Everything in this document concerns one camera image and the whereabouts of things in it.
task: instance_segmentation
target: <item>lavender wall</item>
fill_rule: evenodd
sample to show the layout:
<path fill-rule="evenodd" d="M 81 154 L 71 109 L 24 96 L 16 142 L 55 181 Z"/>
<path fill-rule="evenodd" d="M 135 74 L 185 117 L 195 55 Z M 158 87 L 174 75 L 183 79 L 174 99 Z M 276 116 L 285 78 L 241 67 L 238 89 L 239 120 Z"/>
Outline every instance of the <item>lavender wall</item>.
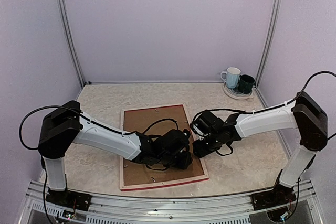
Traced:
<path fill-rule="evenodd" d="M 80 91 L 56 0 L 0 0 L 0 80 L 0 222 L 14 223 L 29 181 L 41 172 L 38 152 L 19 142 L 19 123 L 30 110 Z M 42 115 L 24 127 L 29 146 L 38 144 Z"/>
<path fill-rule="evenodd" d="M 336 0 L 282 0 L 278 24 L 260 89 L 268 105 L 295 96 L 309 76 L 336 72 Z M 315 77 L 307 92 L 327 112 L 329 135 L 336 132 L 336 79 Z M 284 131 L 293 150 L 297 131 Z M 328 143 L 309 169 L 326 223 L 335 223 L 336 139 Z"/>
<path fill-rule="evenodd" d="M 87 81 L 255 75 L 273 0 L 66 0 Z"/>

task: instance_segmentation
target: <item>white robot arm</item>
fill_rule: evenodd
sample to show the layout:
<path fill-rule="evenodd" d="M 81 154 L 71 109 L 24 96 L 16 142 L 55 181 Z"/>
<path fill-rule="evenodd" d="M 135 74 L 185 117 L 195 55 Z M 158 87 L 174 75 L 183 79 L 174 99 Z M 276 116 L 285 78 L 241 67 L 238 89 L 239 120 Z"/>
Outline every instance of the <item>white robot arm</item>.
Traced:
<path fill-rule="evenodd" d="M 90 204 L 90 195 L 67 189 L 64 156 L 71 143 L 112 152 L 147 167 L 161 164 L 166 169 L 187 169 L 192 163 L 188 130 L 170 130 L 162 136 L 127 132 L 82 112 L 77 101 L 58 107 L 44 117 L 38 144 L 48 174 L 48 202 L 70 207 L 76 199 L 77 209 L 86 211 Z"/>
<path fill-rule="evenodd" d="M 251 135 L 298 128 L 300 144 L 286 167 L 280 172 L 272 191 L 252 195 L 254 209 L 282 205 L 295 201 L 293 186 L 300 175 L 310 167 L 315 155 L 327 145 L 327 115 L 305 92 L 296 102 L 283 104 L 254 112 L 238 112 L 226 121 L 206 110 L 196 118 L 191 129 L 203 137 L 193 143 L 194 154 L 200 158 L 219 150 L 223 144 L 230 146 Z"/>

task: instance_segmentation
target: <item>wooden board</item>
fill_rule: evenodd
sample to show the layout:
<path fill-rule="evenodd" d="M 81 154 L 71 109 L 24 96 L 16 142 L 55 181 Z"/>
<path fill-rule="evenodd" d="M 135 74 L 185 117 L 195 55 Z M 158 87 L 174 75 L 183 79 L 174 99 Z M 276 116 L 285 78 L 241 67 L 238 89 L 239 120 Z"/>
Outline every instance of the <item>wooden board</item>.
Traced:
<path fill-rule="evenodd" d="M 150 108 L 123 110 L 121 113 L 121 128 L 126 131 L 143 132 L 153 122 L 173 118 L 177 121 L 180 130 L 188 129 L 190 118 L 184 104 L 156 106 Z M 163 135 L 174 129 L 175 124 L 171 121 L 161 122 L 153 126 L 146 134 Z M 190 151 L 192 153 L 192 142 L 196 136 L 192 133 L 190 137 Z M 194 156 L 193 163 L 187 170 L 169 168 L 168 170 L 155 171 L 147 169 L 144 165 L 133 163 L 120 157 L 120 190 L 144 190 L 168 186 L 183 185 L 208 180 L 209 176 L 202 159 Z M 162 169 L 162 165 L 154 165 L 152 168 Z"/>

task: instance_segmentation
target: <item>marble tabletop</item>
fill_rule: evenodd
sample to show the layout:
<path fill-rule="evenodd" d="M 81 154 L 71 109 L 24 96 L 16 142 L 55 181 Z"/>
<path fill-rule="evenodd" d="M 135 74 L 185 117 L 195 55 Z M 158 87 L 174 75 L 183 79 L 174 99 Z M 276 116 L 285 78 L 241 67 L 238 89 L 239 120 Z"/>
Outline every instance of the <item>marble tabletop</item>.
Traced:
<path fill-rule="evenodd" d="M 219 83 L 156 83 L 86 85 L 78 101 L 81 109 L 109 125 L 120 127 L 121 110 L 184 103 L 190 117 L 205 109 L 257 110 L 253 99 L 228 97 Z M 224 119 L 228 112 L 216 112 Z M 141 191 L 119 189 L 119 157 L 90 146 L 72 144 L 65 167 L 69 189 L 92 193 L 140 197 L 197 197 L 241 193 L 274 184 L 287 158 L 276 132 L 257 134 L 232 144 L 234 153 L 204 157 L 209 180 L 205 182 Z M 225 146 L 220 150 L 229 152 Z"/>

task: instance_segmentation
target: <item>mug handle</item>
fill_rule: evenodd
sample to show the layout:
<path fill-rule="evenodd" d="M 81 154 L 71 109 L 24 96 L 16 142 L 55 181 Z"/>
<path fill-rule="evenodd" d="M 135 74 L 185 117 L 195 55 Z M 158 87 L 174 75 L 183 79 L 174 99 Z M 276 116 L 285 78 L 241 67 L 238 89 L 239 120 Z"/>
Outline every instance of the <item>mug handle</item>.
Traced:
<path fill-rule="evenodd" d="M 227 75 L 227 71 L 222 71 L 221 73 L 220 73 L 220 75 L 221 75 L 221 79 L 224 81 L 224 82 L 226 82 L 226 78 L 224 79 L 223 78 L 223 74 L 225 74 L 225 77 L 226 77 L 226 75 Z"/>

